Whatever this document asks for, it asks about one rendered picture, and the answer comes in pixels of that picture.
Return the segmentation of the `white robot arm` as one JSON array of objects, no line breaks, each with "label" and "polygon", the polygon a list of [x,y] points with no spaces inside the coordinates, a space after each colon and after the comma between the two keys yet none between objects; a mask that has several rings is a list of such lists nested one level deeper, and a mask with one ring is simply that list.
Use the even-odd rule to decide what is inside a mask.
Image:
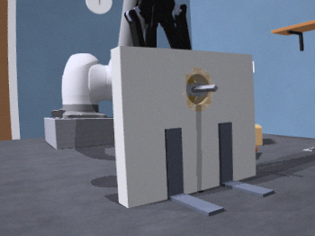
[{"label": "white robot arm", "polygon": [[[124,13],[135,8],[137,0],[124,0],[119,46],[133,47],[130,26]],[[99,113],[98,101],[112,101],[112,61],[109,66],[99,64],[91,54],[76,54],[70,57],[62,78],[63,107],[50,111],[56,118],[107,118]],[[52,115],[51,115],[52,112]]]}]

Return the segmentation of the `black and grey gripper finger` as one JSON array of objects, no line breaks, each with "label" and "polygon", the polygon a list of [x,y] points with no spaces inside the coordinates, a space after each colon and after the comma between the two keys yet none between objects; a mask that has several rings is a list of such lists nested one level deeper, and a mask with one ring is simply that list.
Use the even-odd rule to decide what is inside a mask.
[{"label": "black and grey gripper finger", "polygon": [[175,15],[174,19],[169,3],[163,4],[167,22],[160,23],[160,25],[165,31],[171,49],[192,49],[186,21],[186,8],[186,5],[175,4],[173,11],[173,14]]},{"label": "black and grey gripper finger", "polygon": [[124,13],[124,16],[130,26],[130,34],[133,47],[157,47],[157,27],[158,27],[158,4],[151,6],[151,23],[144,20],[145,40],[140,23],[140,9],[135,7],[132,10]]}]

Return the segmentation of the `yellow door knob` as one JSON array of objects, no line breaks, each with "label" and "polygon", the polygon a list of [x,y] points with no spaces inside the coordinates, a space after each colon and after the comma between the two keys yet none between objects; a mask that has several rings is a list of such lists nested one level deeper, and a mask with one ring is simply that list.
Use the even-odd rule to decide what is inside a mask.
[{"label": "yellow door knob", "polygon": [[[187,83],[189,83],[189,85],[191,83],[195,84],[195,81],[190,77],[189,80],[187,81]],[[191,90],[193,93],[201,93],[201,92],[216,92],[217,89],[218,89],[218,87],[216,85],[210,85],[210,86],[193,86],[193,88]],[[196,96],[190,96],[189,95],[188,98],[193,103]]]}]

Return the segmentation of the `tan cardboard box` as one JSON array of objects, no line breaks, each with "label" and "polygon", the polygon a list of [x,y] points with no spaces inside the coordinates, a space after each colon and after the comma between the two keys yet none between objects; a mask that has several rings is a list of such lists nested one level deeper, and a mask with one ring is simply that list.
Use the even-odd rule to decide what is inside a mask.
[{"label": "tan cardboard box", "polygon": [[256,146],[263,145],[262,127],[256,128]]}]

